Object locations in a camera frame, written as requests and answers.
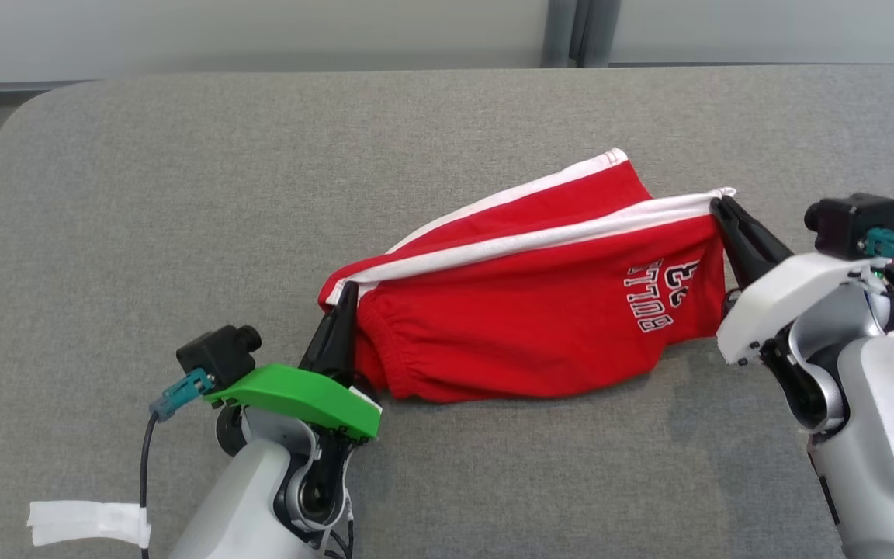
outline red shorts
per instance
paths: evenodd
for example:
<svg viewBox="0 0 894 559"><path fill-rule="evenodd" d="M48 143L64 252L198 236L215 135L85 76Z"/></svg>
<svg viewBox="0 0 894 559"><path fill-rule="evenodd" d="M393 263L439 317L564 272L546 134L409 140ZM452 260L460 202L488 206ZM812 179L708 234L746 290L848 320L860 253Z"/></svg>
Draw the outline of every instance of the red shorts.
<svg viewBox="0 0 894 559"><path fill-rule="evenodd" d="M562 397L713 336L723 247L709 201L652 199L618 149L494 194L337 270L361 286L358 368L397 398Z"/></svg>

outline white strap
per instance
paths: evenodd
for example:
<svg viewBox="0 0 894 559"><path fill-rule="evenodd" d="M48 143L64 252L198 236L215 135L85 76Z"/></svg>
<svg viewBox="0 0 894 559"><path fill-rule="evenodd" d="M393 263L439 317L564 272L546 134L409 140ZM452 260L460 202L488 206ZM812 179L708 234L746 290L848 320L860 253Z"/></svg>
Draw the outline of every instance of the white strap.
<svg viewBox="0 0 894 559"><path fill-rule="evenodd" d="M353 386L351 386L350 390L351 390L352 394L354 394L358 398L361 398L363 401L365 401L366 404L370 404L370 406L372 406L377 411L379 411L379 414L382 413L382 406L379 406L379 403L377 403L375 400L370 399L370 397L368 395L366 395L365 393L361 392L360 390L358 390L357 388L355 388Z"/></svg>
<svg viewBox="0 0 894 559"><path fill-rule="evenodd" d="M489 238L468 245L441 248L439 251L423 252L420 255L394 259L362 269L348 277L337 280L326 298L326 304L336 305L340 293L348 280L359 284L358 298L364 297L384 280L400 280L402 277L419 276L422 273L440 272L441 269L460 268L485 262L488 259L506 257L518 252L535 251L540 248L563 247L593 241L596 238L615 237L652 227L659 227L681 220L709 215L709 202L714 198L733 196L736 190L718 188L703 194L684 194L668 198L656 198L638 202L621 210L593 220L550 229L540 229L529 233L511 234L508 237Z"/></svg>
<svg viewBox="0 0 894 559"><path fill-rule="evenodd" d="M600 171L610 169L625 161L627 161L627 155L623 153L623 150L613 148L605 153L602 153L602 155L596 155L595 157L592 157L592 159L588 159L581 163L575 163L574 165L571 165L570 167L567 167L564 170L558 171L557 173L554 173L552 175L547 175L546 177L539 178L535 181L531 181L526 184L521 184L519 186L514 186L510 189L497 192L496 194L493 194L492 196L489 196L487 198L483 198L478 202L475 202L474 204L464 206L460 210L451 212L446 216L443 216L442 218L432 220L430 223L426 224L423 227L419 227L419 229L408 234L407 237L402 238L402 240L396 243L394 247L388 248L388 252L386 252L386 254L391 254L391 252L400 250L400 248L408 245L412 241L416 240L416 238L422 237L423 234L427 234L434 229L437 229L437 227L442 227L447 223L452 223L455 222L455 220L464 219L469 215L484 212L485 210L494 208L495 206L501 206L510 202L517 201L518 199L524 198L525 196L547 190L548 188L561 186L571 181L578 180L595 173L599 173Z"/></svg>
<svg viewBox="0 0 894 559"><path fill-rule="evenodd" d="M147 510L135 502L47 500L29 504L27 526L33 528L33 545L85 538L113 538L150 545Z"/></svg>
<svg viewBox="0 0 894 559"><path fill-rule="evenodd" d="M316 552L317 557L326 557L326 549L330 546L330 533L333 532L333 525L327 526L323 530L323 539L320 540L320 548Z"/></svg>

